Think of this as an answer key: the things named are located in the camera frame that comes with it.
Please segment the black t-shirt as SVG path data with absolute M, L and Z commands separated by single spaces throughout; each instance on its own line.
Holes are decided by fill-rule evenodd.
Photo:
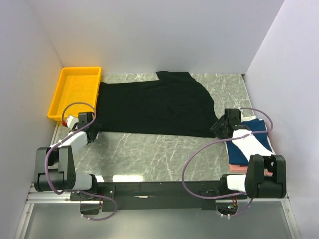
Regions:
M 99 131 L 214 138 L 214 100 L 188 72 L 159 71 L 157 80 L 101 82 L 96 105 Z

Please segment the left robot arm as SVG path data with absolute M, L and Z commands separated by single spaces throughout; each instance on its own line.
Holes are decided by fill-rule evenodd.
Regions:
M 92 143 L 98 132 L 94 129 L 92 112 L 79 113 L 78 117 L 68 116 L 65 122 L 71 131 L 66 140 L 36 151 L 33 184 L 37 192 L 52 191 L 47 177 L 57 191 L 82 190 L 88 200 L 99 196 L 100 188 L 96 178 L 90 174 L 78 174 L 75 170 L 74 155 L 84 146 Z

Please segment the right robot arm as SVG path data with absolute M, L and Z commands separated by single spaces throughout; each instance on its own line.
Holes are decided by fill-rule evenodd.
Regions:
M 268 136 L 273 129 L 270 117 L 261 110 L 249 110 L 263 114 L 270 127 L 264 130 L 251 130 L 243 124 L 239 109 L 225 109 L 222 117 L 210 128 L 221 142 L 233 143 L 248 161 L 245 175 L 228 175 L 226 182 L 220 184 L 219 194 L 231 198 L 236 191 L 246 193 L 249 198 L 281 199 L 287 193 L 286 161 L 262 145 L 256 135 Z

